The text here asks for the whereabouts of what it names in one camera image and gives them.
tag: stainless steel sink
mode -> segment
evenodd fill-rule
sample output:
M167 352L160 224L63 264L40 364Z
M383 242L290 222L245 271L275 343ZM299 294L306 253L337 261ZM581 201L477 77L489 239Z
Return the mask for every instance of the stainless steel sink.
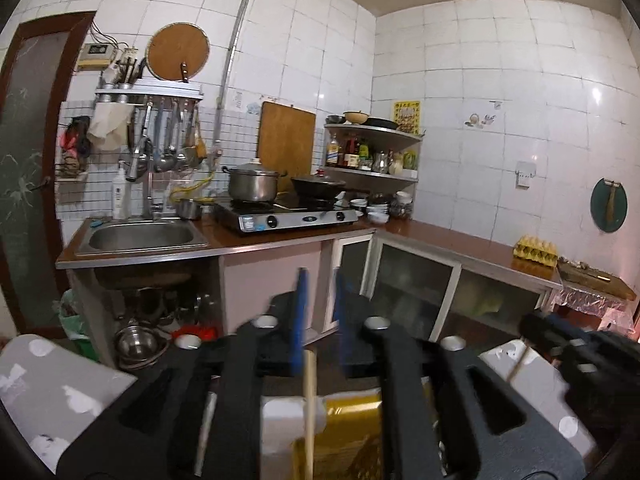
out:
M192 222L179 219L110 221L90 228L77 254L137 253L206 246Z

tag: wooden door frame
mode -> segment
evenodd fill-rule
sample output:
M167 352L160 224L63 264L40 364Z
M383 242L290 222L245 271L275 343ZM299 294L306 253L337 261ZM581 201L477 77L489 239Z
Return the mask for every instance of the wooden door frame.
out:
M69 14L59 14L57 16L47 16L26 23L21 23L15 31L11 45L6 52L4 65L0 70L0 117L4 108L4 99L9 85L9 79L14 67L15 57L20 50L24 40L43 36L45 34L55 34L57 32L68 32L66 43L60 56L60 63L56 71L56 77L51 87L49 103L47 104L47 115L44 126L44 142L42 145L42 177L49 177L50 184L41 189L44 231L47 241L47 253L51 269L54 273L56 286L59 293L69 288L66 272L56 269L56 259L63 249L62 233L60 232L60 222L56 218L56 193L55 193L55 156L56 139L58 136L58 117L60 115L60 105L66 99L69 90L69 83L76 65L76 58L80 48L84 43L89 26L93 21L95 12L72 12ZM18 297L15 293L9 265L4 255L4 245L0 239L0 286L6 300L9 312L14 319L15 327L19 333L34 333L47 338L64 338L65 333L62 327L31 327L20 311Z

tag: gas stove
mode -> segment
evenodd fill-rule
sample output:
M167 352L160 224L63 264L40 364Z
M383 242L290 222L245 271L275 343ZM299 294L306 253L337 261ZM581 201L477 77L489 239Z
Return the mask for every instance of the gas stove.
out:
M333 200L303 199L293 193L278 195L273 204L222 200L213 212L218 222L241 233L351 224L358 219L353 209L336 206Z

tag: soap dispenser bottle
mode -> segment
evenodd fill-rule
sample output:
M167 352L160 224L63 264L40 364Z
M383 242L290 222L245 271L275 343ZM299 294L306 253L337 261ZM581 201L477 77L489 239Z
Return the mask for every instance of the soap dispenser bottle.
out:
M113 219L126 220L129 218L130 184L124 172L124 162L118 162L118 174L113 179Z

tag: brown countertop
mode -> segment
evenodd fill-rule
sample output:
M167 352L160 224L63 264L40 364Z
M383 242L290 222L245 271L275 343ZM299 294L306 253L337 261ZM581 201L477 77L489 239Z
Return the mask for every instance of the brown countertop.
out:
M456 259L456 256L467 260L472 259L479 264L488 264L489 266L499 267L507 271L511 270L531 278L543 280L546 285L556 288L562 284L557 269L514 258L512 247L415 220L391 219L383 226L374 226L366 220L360 220L351 225L327 228L239 235L218 224L211 216L205 216L201 221L194 222L194 225L208 241L208 245L204 247L181 248L170 251L145 251L144 254L78 255L76 254L78 247L86 230L89 228L90 222L90 219L85 220L74 235L71 243L62 251L56 262L57 268L79 269L187 260L312 243L333 238L347 238L378 231L380 234L401 237L398 238L401 242L406 239L414 240L425 249L444 252L452 259Z

